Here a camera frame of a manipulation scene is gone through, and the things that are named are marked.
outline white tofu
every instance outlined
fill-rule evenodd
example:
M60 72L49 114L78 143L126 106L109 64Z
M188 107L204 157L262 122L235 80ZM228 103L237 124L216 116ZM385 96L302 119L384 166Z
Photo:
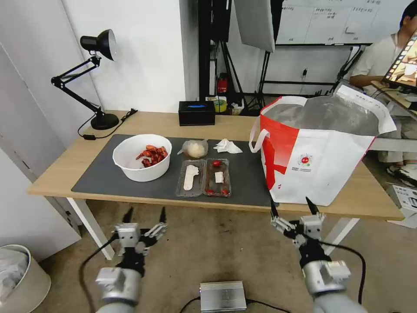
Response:
M216 179L216 183L223 183L225 181L225 179L223 177L223 172L214 173L214 177Z
M184 190L191 190L194 176L199 174L199 168L190 164L185 170Z

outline power cord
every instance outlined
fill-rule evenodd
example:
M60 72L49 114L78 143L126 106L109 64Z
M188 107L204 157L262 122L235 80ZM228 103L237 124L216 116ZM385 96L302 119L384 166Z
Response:
M187 302L183 307L182 307L182 309L180 310L180 312L179 313L183 313L184 312L184 310L192 303L192 302L194 302L194 301L196 301L196 300L201 300L201 298L198 296L198 297L195 297L194 299L191 299L191 300L189 300L189 302ZM273 306L273 305L271 305L271 304L267 304L267 303L265 303L265 302L262 302L262 301L258 301L258 300L253 300L253 299L248 299L248 298L245 298L245 300L246 300L246 304L248 305L248 304L251 304L251 303L259 303L259 304L262 304L262 305L264 305L264 306L268 306L268 307L270 307L270 308L273 308L273 309L275 309L275 310L278 310L278 311L282 311L282 312L286 312L286 313L291 313L291 311L288 311L288 310L286 310L286 309L282 309L282 308L279 308L279 307L277 307L277 306Z
M113 236L107 241L105 244L103 244L100 248L98 248L92 255L90 255L88 258L84 260L84 262L81 263L79 269L78 269L78 280L79 284L87 298L88 306L90 308L90 313L96 313L96 308L94 306L93 298L91 297L91 294L87 288L86 282L84 281L84 269L87 265L87 263L102 249L107 247L109 244L111 244L113 241L119 238L119 235L117 233L114 233Z
M360 254L355 249L349 248L347 246L343 246L343 245L339 245L339 244L327 243L325 241L321 241L321 240L318 240L318 239L313 239L309 235L306 235L306 234L302 234L302 235L304 237L306 237L307 239L316 240L320 244L324 244L326 246L333 246L335 248L339 248L339 249L343 249L343 250L352 252L352 253L356 254L360 258L360 260L362 262L362 275L361 275L361 283L359 284L359 292L358 292L358 296L357 296L357 301L359 302L359 304L362 304L362 295L364 293L365 277L366 277L366 261L365 261L365 258L362 256L362 254Z
M105 136L102 136L102 137L96 137L95 135L87 135L87 134L84 134L84 135L81 135L80 133L79 133L79 131L80 131L80 129L85 125L85 124L87 124L87 122L88 121L90 121L94 116L96 116L96 114L94 113L94 115L92 116L92 117L90 117L88 120L86 120L79 128L78 128L78 130L77 130L77 133L78 133L78 135L80 136L80 137L82 137L82 138L84 138L85 140L96 140L96 139L103 139L103 138L106 138L106 137L108 137L108 136L111 136L111 135L113 135L114 134L114 132L125 122L125 120L127 120L129 117L131 117L133 114L135 114L136 112L137 112L138 110L135 110L135 109L130 109L130 111L124 116L124 117L122 117L120 120L121 120L121 123L119 123L119 125L117 125L116 126L116 128L115 129L113 129L113 131L110 133L110 134L107 134L107 135L105 135Z
M189 305L190 305L190 303L191 302L194 302L194 301L196 301L196 300L200 300L201 298L198 296L198 297L195 297L194 299L191 299L191 300L189 300L189 302L187 302L186 304L185 304L185 306L183 306L182 307L182 309L181 309L181 311L179 312L179 313L183 313L184 312L184 310L186 309L186 307L188 307Z
M272 309L275 309L275 310L278 310L278 311L282 311L282 312L286 312L286 313L291 313L291 311L288 311L288 310L286 310L286 309L279 308L279 307L277 307L277 306L273 306L273 305L271 305L271 304L267 304L267 303L262 302L262 301L253 300L253 299L248 299L248 298L245 298L245 300L246 300L246 304L258 303L258 304L262 304L262 305L264 305L264 306L268 306L268 307L270 307L270 308L272 308Z
M376 98L377 96L380 95L380 93L382 93L384 90L383 89L391 89L390 87L382 87L382 88L378 88L373 94L371 94L371 98Z

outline shoe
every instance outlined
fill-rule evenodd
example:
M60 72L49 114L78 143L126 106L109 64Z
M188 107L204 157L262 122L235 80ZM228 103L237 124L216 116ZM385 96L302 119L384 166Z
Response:
M400 166L391 165L390 167L387 167L387 172L388 174L395 176L395 172L398 171L400 168Z
M407 186L417 187L417 164L403 165L395 174Z

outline person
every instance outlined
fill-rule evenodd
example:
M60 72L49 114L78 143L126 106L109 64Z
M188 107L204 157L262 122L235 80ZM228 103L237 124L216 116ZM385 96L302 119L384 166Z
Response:
M372 97L377 89L371 85L371 81L382 82L392 63L416 30L417 0L414 0L404 10L400 30L365 49L352 71L350 84L363 88L365 93ZM397 130L385 134L384 137L417 139L417 125L414 120L408 118L394 121ZM399 177L408 186L417 186L417 153L380 151L378 159L385 163L389 174Z

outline white shirt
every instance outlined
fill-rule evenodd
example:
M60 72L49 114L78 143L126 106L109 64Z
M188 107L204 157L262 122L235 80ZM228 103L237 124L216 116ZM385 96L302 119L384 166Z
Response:
M397 34L390 35L365 49L365 52L356 63L351 76L385 76L401 52L396 45ZM366 94L371 95L377 89L369 85L364 87Z

